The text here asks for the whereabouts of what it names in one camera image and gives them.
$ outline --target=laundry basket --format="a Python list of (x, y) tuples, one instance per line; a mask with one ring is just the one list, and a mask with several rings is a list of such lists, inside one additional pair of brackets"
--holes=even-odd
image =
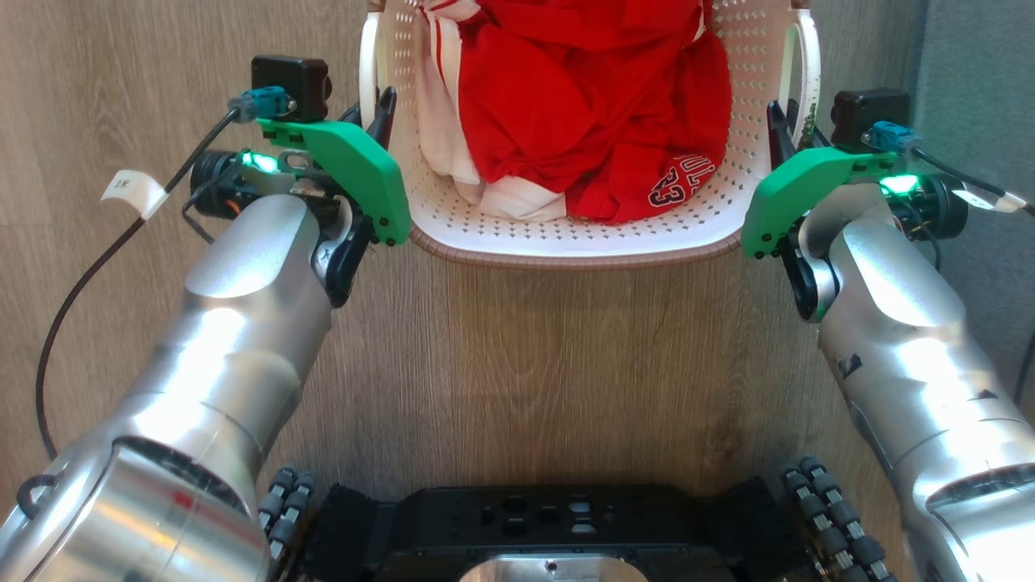
[[(791, 65), (801, 53), (802, 118), (815, 115), (820, 54), (807, 0), (715, 0), (711, 29), (729, 57), (733, 110), (726, 159), (682, 206), (652, 219), (603, 226), (576, 219), (522, 223), (481, 214), (451, 178), (424, 163), (417, 136), (413, 33), (419, 0), (387, 0), (372, 12), (360, 50), (360, 104), (372, 112), (376, 87), (398, 93), (391, 153), (403, 170), (411, 239), (444, 259), (525, 268), (617, 268), (713, 257), (737, 248), (750, 198), (770, 168), (766, 106), (787, 103)], [(798, 143), (802, 126), (797, 124)]]

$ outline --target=gray wall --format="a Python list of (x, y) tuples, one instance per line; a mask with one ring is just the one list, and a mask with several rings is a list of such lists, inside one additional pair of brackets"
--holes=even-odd
[[(954, 167), (1035, 199), (1035, 2), (928, 0), (914, 124), (925, 149)], [(1012, 390), (1035, 330), (1035, 220), (972, 212), (943, 243), (942, 272), (974, 334)], [(1035, 370), (1024, 409), (1035, 411)]]

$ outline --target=cable connector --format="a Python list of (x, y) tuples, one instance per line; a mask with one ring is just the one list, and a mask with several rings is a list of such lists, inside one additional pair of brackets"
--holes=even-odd
[(230, 99), (227, 108), (237, 108), (238, 123), (250, 123), (256, 119), (276, 119), (295, 111), (297, 104), (282, 87), (249, 89)]
[(923, 140), (909, 127), (890, 121), (878, 121), (863, 134), (862, 143), (880, 151), (912, 158), (913, 149), (919, 147)]

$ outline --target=green led light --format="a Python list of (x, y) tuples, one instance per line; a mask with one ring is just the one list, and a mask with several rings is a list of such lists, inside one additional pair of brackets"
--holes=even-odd
[(897, 196), (905, 196), (916, 190), (919, 185), (920, 178), (912, 174), (905, 174), (901, 176), (888, 176), (881, 180), (881, 187), (890, 194)]
[(250, 166), (267, 174), (276, 174), (278, 165), (276, 158), (270, 155), (263, 155), (254, 151), (245, 151), (241, 154), (241, 163)]

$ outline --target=basket handle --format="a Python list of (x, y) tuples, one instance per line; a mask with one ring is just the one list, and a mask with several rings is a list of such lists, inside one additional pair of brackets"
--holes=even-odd
[(801, 95), (798, 96), (798, 122), (794, 125), (791, 143), (800, 150), (808, 147), (811, 141), (816, 115), (820, 107), (820, 36), (816, 32), (816, 23), (807, 7), (792, 9), (791, 13), (791, 26), (783, 41), (779, 103), (783, 111), (787, 111), (791, 92), (791, 68), (794, 65), (794, 46), (797, 40), (798, 50), (801, 52)]
[(374, 122), (374, 114), (378, 103), (378, 64), (384, 62), (378, 59), (378, 28), (381, 25), (380, 11), (366, 14), (363, 24), (363, 34), (359, 38), (359, 118), (363, 129)]

